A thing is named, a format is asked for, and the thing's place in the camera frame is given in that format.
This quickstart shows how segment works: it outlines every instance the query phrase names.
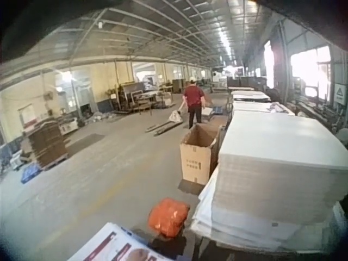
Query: person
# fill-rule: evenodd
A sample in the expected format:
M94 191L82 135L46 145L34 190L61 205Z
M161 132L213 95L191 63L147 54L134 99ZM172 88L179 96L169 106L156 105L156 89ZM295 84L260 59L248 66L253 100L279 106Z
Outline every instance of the person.
M206 106L204 92L196 85L196 78L190 78L190 84L185 88L183 100L189 111L189 128L194 125L196 115L197 123L202 123L202 108Z

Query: stack of white boards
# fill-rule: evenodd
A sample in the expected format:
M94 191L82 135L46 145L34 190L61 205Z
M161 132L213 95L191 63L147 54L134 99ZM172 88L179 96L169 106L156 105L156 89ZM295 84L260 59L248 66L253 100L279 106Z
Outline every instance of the stack of white boards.
M291 116L295 116L295 114L289 110L284 105L273 102L273 103L262 103L262 102L233 102L232 116L235 111L258 111L261 113L286 113Z
M270 102L271 98L261 91L232 91L233 101Z
M318 121L236 111L191 229L224 247L325 252L347 191L348 151Z

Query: blue crate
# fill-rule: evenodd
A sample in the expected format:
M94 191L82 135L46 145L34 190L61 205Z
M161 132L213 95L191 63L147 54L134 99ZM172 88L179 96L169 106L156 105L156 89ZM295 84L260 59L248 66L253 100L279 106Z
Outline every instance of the blue crate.
M40 172L40 166L37 163L31 163L24 169L21 182L23 184L26 184L28 181L32 180L34 177L40 174Z
M223 107L222 106L213 106L213 114L214 115L222 115Z

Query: wooden pallet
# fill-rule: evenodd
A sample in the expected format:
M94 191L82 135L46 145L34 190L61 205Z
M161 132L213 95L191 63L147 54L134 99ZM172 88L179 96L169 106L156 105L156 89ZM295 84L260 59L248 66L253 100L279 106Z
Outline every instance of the wooden pallet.
M59 163L66 160L68 157L69 157L68 154L64 154L64 155L60 156L58 159L56 159L56 160L52 161L51 163L47 164L46 166L42 167L42 170L47 171L47 170L53 168L54 166L57 166Z

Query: plastic bag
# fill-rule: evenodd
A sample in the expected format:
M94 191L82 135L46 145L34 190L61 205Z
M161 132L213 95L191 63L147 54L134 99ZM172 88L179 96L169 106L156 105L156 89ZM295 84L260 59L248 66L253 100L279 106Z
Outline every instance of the plastic bag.
M186 203L165 198L151 210L148 225L158 233L174 238L184 226L189 210Z

